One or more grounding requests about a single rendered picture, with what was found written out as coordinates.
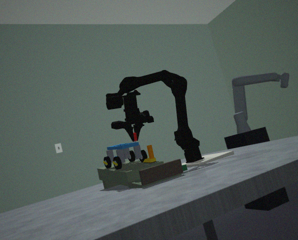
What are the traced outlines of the blue wheeled trolley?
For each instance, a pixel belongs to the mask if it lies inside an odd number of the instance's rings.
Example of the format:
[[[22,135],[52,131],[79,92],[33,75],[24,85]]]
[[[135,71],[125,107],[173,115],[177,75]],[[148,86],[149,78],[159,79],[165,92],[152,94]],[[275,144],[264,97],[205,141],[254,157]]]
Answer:
[[[134,152],[129,150],[130,147],[133,147]],[[114,157],[113,150],[116,150],[116,155]],[[125,159],[128,159],[130,162],[134,162],[136,159],[139,159],[142,163],[145,159],[148,158],[145,150],[141,150],[139,142],[132,143],[122,143],[114,146],[107,147],[106,150],[107,156],[104,157],[104,165],[105,167],[111,168],[112,163],[114,167],[119,170],[122,168],[122,163],[125,163]]]

